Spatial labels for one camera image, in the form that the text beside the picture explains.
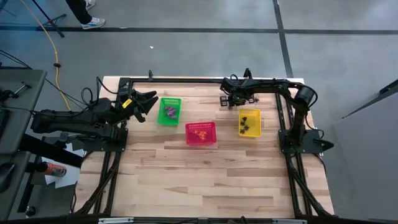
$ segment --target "yellow basket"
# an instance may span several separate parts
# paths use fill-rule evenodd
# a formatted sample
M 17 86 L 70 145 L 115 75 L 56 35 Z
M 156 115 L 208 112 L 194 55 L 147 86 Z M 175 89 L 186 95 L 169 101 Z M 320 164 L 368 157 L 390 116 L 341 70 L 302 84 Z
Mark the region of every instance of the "yellow basket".
M 246 117 L 245 125 L 249 126 L 248 130 L 241 133 L 244 126 L 241 125 L 243 118 Z M 240 109 L 239 110 L 239 121 L 238 121 L 238 132 L 242 137 L 256 138 L 261 136 L 261 111 L 257 109 Z

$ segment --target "wooden table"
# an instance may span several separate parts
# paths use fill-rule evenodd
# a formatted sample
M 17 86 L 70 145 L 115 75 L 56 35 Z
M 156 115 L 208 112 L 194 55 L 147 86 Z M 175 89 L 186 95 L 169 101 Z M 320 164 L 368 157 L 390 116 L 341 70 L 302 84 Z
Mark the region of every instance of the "wooden table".
M 117 91 L 119 78 L 104 77 L 103 83 Z M 136 83 L 134 88 L 140 92 L 155 90 L 159 97 L 181 98 L 180 124 L 157 124 L 160 100 L 145 123 L 134 118 L 128 121 L 129 138 L 119 166 L 112 216 L 294 217 L 285 158 L 277 137 L 280 126 L 275 94 L 258 94 L 258 104 L 240 107 L 260 109 L 262 119 L 261 137 L 242 138 L 238 135 L 239 111 L 220 106 L 219 96 L 224 93 L 219 84 Z M 104 90 L 101 97 L 115 99 Z M 185 124 L 201 121 L 215 122 L 218 142 L 186 145 Z M 311 114 L 308 122 L 313 124 Z M 103 152 L 94 152 L 84 162 L 76 187 L 76 210 L 98 185 L 103 157 Z M 322 164 L 313 155 L 302 157 L 309 189 L 333 213 Z M 305 211 L 302 192 L 297 192 L 300 208 Z

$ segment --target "concrete floor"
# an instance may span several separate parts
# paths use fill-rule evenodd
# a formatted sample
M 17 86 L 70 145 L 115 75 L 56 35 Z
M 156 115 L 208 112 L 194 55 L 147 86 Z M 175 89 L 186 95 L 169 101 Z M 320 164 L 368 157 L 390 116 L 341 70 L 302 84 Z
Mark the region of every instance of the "concrete floor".
M 272 0 L 97 1 L 90 13 L 105 17 L 106 27 L 278 28 Z M 38 2 L 50 16 L 68 14 L 59 22 L 61 26 L 79 26 L 64 0 Z M 279 0 L 279 6 L 285 29 L 398 29 L 395 0 Z M 17 17 L 0 12 L 0 25 L 35 25 L 19 1 L 11 0 L 5 8 Z M 249 67 L 256 77 L 287 76 L 279 34 L 65 32 L 64 39 L 56 32 L 50 34 L 62 64 L 62 89 L 76 98 L 83 87 L 95 88 L 96 76 L 147 75 L 149 69 L 154 75 L 228 76 L 240 75 Z M 374 98 L 379 89 L 397 78 L 398 35 L 285 36 L 293 76 L 304 78 L 319 94 L 312 113 L 317 127 L 325 130 L 325 139 L 334 140 L 333 123 Z M 54 81 L 53 49 L 43 32 L 2 30 L 0 49 L 33 68 L 47 70 L 47 78 Z M 16 65 L 0 60 L 4 65 Z M 36 107 L 44 108 L 65 110 L 61 96 L 48 84 Z M 338 147 L 325 153 L 325 163 L 335 213 L 344 218 L 369 218 L 361 209 L 361 200 L 355 194 Z M 53 212 L 66 213 L 68 194 L 53 195 L 65 198 L 53 197 L 60 203 L 58 211 Z M 32 201 L 40 206 L 48 200 Z

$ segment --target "sneaker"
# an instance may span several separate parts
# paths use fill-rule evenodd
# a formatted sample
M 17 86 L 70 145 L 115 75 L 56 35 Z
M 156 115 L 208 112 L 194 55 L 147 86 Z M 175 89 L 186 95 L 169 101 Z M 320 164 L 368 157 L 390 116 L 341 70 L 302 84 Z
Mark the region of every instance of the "sneaker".
M 91 9 L 96 4 L 96 0 L 85 0 L 86 1 L 86 10 Z
M 93 28 L 100 28 L 104 24 L 105 24 L 105 19 L 93 17 L 91 22 L 87 24 L 81 24 L 81 27 L 83 29 L 93 29 Z

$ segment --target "paper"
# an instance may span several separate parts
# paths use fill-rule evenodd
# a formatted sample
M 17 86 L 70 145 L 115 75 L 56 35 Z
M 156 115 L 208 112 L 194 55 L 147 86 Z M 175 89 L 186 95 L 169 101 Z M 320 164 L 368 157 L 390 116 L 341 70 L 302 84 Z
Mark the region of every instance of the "paper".
M 71 143 L 67 144 L 67 148 L 65 150 L 68 152 L 72 152 L 81 157 L 83 157 L 83 154 L 85 153 L 82 149 L 74 151 Z M 62 165 L 67 168 L 67 173 L 63 177 L 54 177 L 50 175 L 45 175 L 45 182 L 47 185 L 55 182 L 55 188 L 60 188 L 68 185 L 73 185 L 79 179 L 80 175 L 79 168 L 70 165 L 65 165 L 60 162 L 55 162 L 52 159 L 47 159 L 44 157 L 42 157 L 42 160 L 43 162 L 51 162 L 53 164 Z

